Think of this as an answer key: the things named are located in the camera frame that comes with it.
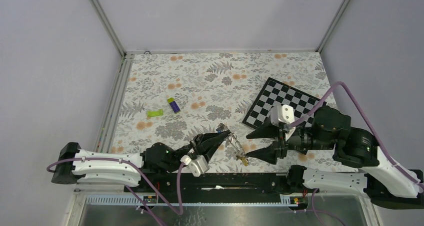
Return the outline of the yellow key tag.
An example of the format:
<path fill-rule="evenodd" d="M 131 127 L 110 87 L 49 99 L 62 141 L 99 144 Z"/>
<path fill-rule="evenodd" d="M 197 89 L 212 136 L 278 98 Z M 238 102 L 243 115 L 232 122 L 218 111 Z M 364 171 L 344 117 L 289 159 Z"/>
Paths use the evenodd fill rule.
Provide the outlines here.
<path fill-rule="evenodd" d="M 242 158 L 240 158 L 240 160 L 241 160 L 241 162 L 242 162 L 242 164 L 243 164 L 244 166 L 248 166 L 248 165 L 249 165 L 249 161 L 247 160 L 247 158 L 242 157 Z"/>

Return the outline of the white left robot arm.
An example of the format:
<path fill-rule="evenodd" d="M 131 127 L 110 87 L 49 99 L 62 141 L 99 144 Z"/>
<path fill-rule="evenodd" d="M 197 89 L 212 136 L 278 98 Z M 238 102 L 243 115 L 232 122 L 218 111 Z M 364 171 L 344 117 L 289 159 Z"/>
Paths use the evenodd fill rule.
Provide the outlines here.
<path fill-rule="evenodd" d="M 84 150 L 77 142 L 67 143 L 57 162 L 47 167 L 51 182 L 73 185 L 77 182 L 106 182 L 139 187 L 148 192 L 155 186 L 152 175 L 173 173 L 187 167 L 195 177 L 209 170 L 209 161 L 228 139 L 230 130 L 196 135 L 179 149 L 157 142 L 141 153 L 107 154 Z"/>

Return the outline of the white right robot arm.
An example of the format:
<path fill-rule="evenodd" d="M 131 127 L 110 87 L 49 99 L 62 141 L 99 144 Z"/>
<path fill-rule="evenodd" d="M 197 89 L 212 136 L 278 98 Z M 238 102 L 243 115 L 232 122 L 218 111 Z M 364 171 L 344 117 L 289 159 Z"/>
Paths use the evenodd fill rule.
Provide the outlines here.
<path fill-rule="evenodd" d="M 392 164 L 367 130 L 351 126 L 351 118 L 328 106 L 314 113 L 312 125 L 287 129 L 294 122 L 293 108 L 273 107 L 270 115 L 248 139 L 271 138 L 272 143 L 248 153 L 249 157 L 276 164 L 288 151 L 333 150 L 333 159 L 355 169 L 353 173 L 324 172 L 293 165 L 283 181 L 283 192 L 339 191 L 367 197 L 379 207 L 392 210 L 422 209 L 424 181 L 421 170 Z"/>

